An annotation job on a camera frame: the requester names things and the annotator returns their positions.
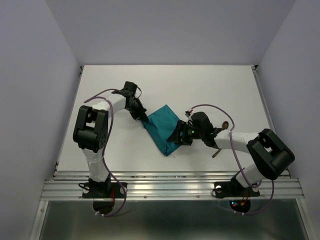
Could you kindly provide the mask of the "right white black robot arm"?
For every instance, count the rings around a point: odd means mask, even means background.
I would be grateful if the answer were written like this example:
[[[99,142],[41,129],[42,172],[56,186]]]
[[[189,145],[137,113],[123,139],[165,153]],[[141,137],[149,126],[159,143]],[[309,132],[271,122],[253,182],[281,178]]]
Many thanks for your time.
[[[295,160],[293,152],[268,128],[243,133],[213,127],[211,123],[190,125],[179,120],[167,139],[189,146],[193,140],[202,140],[209,148],[232,150],[239,167],[239,173],[230,181],[231,192],[235,195],[242,195],[264,179],[276,180]]]

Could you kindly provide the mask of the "teal cloth napkin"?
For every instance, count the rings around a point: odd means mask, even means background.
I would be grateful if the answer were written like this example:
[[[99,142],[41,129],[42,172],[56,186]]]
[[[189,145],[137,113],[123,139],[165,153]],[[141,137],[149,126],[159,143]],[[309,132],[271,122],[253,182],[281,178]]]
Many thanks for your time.
[[[148,121],[143,121],[142,125],[151,136],[159,151],[165,156],[169,156],[181,145],[168,142],[168,138],[174,132],[179,117],[166,104],[148,116]]]

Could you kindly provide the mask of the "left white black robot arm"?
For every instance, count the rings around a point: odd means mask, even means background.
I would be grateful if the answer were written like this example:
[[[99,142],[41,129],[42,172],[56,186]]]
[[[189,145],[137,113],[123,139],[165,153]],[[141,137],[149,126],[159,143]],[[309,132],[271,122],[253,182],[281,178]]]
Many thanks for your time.
[[[111,135],[115,113],[127,110],[135,121],[146,122],[148,117],[136,92],[141,89],[134,85],[123,89],[111,89],[107,97],[97,94],[85,102],[101,100],[88,106],[82,105],[77,114],[73,131],[73,141],[82,149],[89,168],[89,183],[93,183],[94,191],[100,197],[111,193],[111,184],[107,178],[111,175],[105,167],[103,155]]]

